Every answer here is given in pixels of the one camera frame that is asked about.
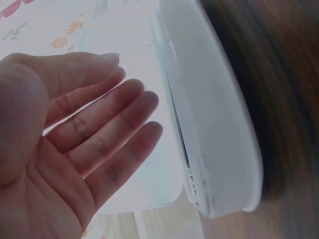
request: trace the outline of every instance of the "finger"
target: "finger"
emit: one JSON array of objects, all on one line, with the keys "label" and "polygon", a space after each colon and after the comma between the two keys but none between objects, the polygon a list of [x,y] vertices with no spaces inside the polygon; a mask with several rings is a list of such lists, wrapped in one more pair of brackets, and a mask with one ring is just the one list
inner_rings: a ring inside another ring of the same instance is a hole
[{"label": "finger", "polygon": [[150,122],[119,151],[85,178],[98,210],[138,169],[156,146],[162,127]]},{"label": "finger", "polygon": [[61,153],[74,149],[127,107],[144,90],[138,80],[129,80],[58,125],[46,137]]},{"label": "finger", "polygon": [[25,73],[26,80],[44,84],[52,100],[77,88],[108,78],[119,64],[118,54],[95,55],[76,52],[59,56],[12,54],[3,59]]},{"label": "finger", "polygon": [[79,88],[65,95],[54,98],[49,103],[45,128],[75,113],[82,106],[99,98],[117,86],[126,76],[122,67],[117,67],[114,73],[104,82]]},{"label": "finger", "polygon": [[143,92],[107,125],[67,154],[77,171],[86,176],[122,147],[158,106],[153,92]]}]

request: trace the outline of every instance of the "white lid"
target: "white lid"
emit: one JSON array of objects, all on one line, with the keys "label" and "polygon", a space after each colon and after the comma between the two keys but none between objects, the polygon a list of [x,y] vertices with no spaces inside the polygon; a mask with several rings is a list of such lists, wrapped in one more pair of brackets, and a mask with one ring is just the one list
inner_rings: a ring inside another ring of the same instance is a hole
[{"label": "white lid", "polygon": [[190,165],[189,199],[209,217],[252,211],[262,160],[221,44],[197,1],[159,0],[157,7],[152,24]]}]

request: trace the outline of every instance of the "hand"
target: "hand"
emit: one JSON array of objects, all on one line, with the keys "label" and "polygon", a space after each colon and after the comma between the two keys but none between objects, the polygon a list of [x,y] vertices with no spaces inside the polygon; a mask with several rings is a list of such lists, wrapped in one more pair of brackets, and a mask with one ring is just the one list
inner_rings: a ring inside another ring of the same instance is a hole
[{"label": "hand", "polygon": [[158,98],[138,80],[114,88],[118,63],[88,53],[0,61],[0,238],[81,238],[151,153],[162,127],[143,124]]}]

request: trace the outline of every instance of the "table surface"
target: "table surface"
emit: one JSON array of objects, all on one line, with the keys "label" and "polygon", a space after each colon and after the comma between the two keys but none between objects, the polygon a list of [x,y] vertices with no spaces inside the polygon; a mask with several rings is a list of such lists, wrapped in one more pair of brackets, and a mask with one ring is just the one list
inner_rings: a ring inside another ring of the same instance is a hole
[{"label": "table surface", "polygon": [[319,239],[319,0],[200,0],[233,67],[264,161],[252,213],[207,239]]}]

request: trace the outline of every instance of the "white device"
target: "white device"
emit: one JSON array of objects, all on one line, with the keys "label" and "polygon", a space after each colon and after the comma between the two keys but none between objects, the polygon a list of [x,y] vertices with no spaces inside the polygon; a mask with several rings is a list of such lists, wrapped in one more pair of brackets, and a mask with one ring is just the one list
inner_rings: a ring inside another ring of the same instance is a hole
[{"label": "white device", "polygon": [[150,120],[165,127],[149,159],[100,213],[170,205],[183,184],[207,217],[254,210],[262,192],[261,154],[205,12],[196,0],[141,1],[143,7],[114,3],[79,40],[79,51],[121,53],[128,77],[158,94]]}]

